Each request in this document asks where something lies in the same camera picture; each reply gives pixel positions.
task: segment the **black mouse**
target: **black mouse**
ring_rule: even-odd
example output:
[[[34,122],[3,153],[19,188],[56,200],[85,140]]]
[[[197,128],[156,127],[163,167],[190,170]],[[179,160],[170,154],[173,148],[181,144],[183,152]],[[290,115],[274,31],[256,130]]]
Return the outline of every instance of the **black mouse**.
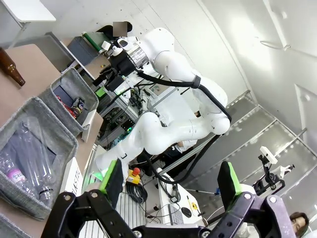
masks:
[[[186,217],[192,217],[192,212],[187,207],[182,207],[181,211]]]

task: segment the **pink bottle label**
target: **pink bottle label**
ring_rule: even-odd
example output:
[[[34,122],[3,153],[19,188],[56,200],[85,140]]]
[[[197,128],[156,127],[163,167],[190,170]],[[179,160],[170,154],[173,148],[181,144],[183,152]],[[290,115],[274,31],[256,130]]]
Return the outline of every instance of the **pink bottle label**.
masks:
[[[11,179],[14,183],[17,183],[19,181],[26,180],[25,176],[22,174],[22,172],[18,169],[12,170],[7,174],[8,178]]]

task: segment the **clear plastic bottle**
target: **clear plastic bottle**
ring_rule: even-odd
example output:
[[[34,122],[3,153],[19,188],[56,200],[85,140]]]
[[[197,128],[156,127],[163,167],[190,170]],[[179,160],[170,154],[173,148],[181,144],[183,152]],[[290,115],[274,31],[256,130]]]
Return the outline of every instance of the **clear plastic bottle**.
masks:
[[[55,176],[49,163],[43,131],[35,117],[28,117],[20,124],[17,135],[21,152],[18,156],[25,176],[38,191],[38,199],[51,207]]]
[[[9,147],[11,146],[6,145],[6,147],[2,151],[0,151],[0,170],[5,175],[7,175],[7,177],[11,181],[13,181],[17,186],[21,187],[29,195],[36,197],[36,191],[34,187],[22,174],[21,170],[12,161],[11,153],[15,153],[15,151],[13,148]]]

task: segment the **screw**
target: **screw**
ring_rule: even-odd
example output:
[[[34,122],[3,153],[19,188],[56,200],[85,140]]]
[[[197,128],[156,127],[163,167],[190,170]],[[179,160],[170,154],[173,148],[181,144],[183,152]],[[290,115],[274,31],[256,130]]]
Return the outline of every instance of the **screw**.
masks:
[[[270,202],[275,203],[276,202],[276,198],[275,197],[270,197],[269,198]]]
[[[142,233],[141,233],[141,232],[139,232],[139,231],[134,231],[133,233],[135,234],[135,236],[136,236],[137,238],[142,238]]]
[[[92,196],[93,198],[95,198],[95,197],[98,197],[98,194],[96,194],[95,192],[93,192],[93,193],[91,194],[91,196]]]
[[[251,199],[251,195],[249,193],[246,193],[246,194],[244,194],[244,198],[249,200],[249,199]]]
[[[202,238],[206,238],[207,236],[209,236],[209,234],[210,234],[210,232],[207,232],[207,231],[203,232]]]

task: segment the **brown tabletop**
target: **brown tabletop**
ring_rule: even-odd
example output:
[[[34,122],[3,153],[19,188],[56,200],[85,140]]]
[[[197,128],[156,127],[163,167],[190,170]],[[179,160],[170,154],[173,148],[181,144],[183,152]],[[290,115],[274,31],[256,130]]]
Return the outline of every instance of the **brown tabletop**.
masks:
[[[0,127],[32,96],[38,96],[59,77],[60,72],[46,58],[36,45],[25,45],[6,51],[26,83],[20,87],[14,80],[0,71]],[[95,115],[87,143],[77,137],[79,148],[76,155],[83,173],[90,151],[95,143],[103,119]],[[37,221],[0,199],[0,213],[29,235],[41,237],[45,221]]]

